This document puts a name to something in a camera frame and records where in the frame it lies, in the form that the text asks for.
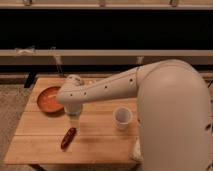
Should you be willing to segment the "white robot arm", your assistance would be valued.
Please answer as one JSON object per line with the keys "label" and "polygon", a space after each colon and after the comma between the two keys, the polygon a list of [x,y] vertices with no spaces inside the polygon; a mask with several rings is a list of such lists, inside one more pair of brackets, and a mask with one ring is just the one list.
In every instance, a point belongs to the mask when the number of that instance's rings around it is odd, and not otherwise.
{"label": "white robot arm", "polygon": [[137,99],[141,171],[212,171],[213,115],[207,85],[189,63],[165,60],[84,85],[70,75],[57,101],[70,114],[85,103]]}

